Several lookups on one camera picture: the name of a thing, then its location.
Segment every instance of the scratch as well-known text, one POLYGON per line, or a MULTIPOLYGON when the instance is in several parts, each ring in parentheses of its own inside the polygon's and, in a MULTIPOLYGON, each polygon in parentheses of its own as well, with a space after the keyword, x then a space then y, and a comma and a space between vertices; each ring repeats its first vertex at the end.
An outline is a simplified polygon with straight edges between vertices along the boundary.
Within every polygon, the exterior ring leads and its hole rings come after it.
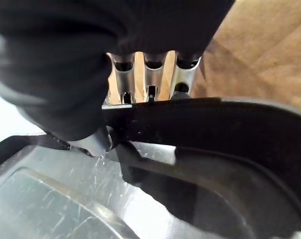
POLYGON ((77 225, 77 226, 73 229, 73 231, 70 232, 70 233, 66 236, 66 238, 70 237, 73 233, 76 232, 76 230, 78 230, 84 223, 86 223, 86 222, 87 222, 88 220, 90 220, 90 219, 94 219, 94 217, 90 216, 90 217, 88 217, 87 219, 85 219, 83 222, 81 222, 79 225, 77 225))
POLYGON ((54 198, 52 198, 52 199, 47 203, 47 205, 45 206, 45 208, 48 209, 48 208, 51 206, 51 204, 53 203, 53 201, 54 201, 54 198))
POLYGON ((110 203, 111 196, 112 196, 112 193, 110 193, 110 195, 109 195, 109 198, 108 198, 108 200, 107 200, 107 204, 110 203))
POLYGON ((45 199, 50 195, 50 193, 52 193, 53 190, 48 191, 47 194, 45 194, 44 198, 42 199, 42 201, 45 201, 45 199))
POLYGON ((60 220, 57 222, 57 224, 55 224, 55 226, 53 227, 53 229, 52 229, 52 232, 54 232, 55 231, 55 229, 64 221, 64 219, 65 219, 65 216, 63 215, 63 216, 61 216, 61 218, 60 218, 60 220))
POLYGON ((77 210, 77 219, 79 219, 81 213, 81 206, 79 205, 79 209, 77 210))

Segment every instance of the metal tube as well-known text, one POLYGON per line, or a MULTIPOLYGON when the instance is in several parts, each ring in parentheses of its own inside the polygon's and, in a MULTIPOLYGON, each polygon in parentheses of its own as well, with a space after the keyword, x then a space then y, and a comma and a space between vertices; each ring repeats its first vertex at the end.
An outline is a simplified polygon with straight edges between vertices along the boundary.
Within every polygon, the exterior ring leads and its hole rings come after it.
POLYGON ((191 67, 182 68, 180 67, 183 65, 184 61, 180 61, 180 64, 177 63, 178 56, 176 55, 175 59, 175 66, 174 66, 174 72, 172 81, 170 84, 170 92, 169 92, 169 98, 171 98, 176 92, 184 92, 187 95, 190 95, 190 92, 193 87, 193 82, 197 77, 197 74, 199 74, 199 63, 201 60, 201 57, 197 59, 197 61, 193 61, 193 64, 191 67))

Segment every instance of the white surface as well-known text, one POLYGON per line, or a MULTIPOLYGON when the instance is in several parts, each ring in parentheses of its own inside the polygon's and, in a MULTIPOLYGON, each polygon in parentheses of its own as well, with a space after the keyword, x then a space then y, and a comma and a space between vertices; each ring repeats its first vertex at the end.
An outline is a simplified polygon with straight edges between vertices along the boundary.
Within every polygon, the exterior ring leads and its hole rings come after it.
POLYGON ((39 133, 43 133, 43 131, 24 119, 14 105, 0 97, 0 142, 12 135, 39 133))

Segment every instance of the scratched plastic surface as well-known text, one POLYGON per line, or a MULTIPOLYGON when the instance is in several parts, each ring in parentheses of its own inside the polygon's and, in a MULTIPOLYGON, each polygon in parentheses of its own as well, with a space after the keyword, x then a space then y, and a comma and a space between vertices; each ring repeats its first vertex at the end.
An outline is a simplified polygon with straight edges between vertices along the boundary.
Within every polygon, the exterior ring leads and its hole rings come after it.
POLYGON ((0 187, 0 239, 116 239, 111 229, 74 202, 24 172, 0 187))
MULTIPOLYGON (((205 162, 217 177, 221 161, 205 162)), ((244 177, 234 176, 239 169, 221 174, 232 190, 244 177)), ((216 193, 159 175, 136 187, 123 180, 119 163, 109 158, 29 146, 0 166, 0 239, 266 239, 301 231, 301 219, 284 194, 248 171, 254 192, 267 195, 266 207, 258 200, 232 205, 216 193), (246 209, 268 208, 275 216, 267 217, 275 221, 244 217, 246 209), (260 237, 251 225, 275 231, 260 237)), ((248 196, 252 201, 260 195, 248 196)))

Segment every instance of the gloved hand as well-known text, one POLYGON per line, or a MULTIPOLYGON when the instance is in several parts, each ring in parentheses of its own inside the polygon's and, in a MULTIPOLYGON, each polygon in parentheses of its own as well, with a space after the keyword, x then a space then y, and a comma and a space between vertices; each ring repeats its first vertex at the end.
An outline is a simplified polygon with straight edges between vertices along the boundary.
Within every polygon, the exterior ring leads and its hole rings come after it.
POLYGON ((109 52, 134 25, 122 1, 0 0, 0 95, 65 141, 103 123, 109 52))

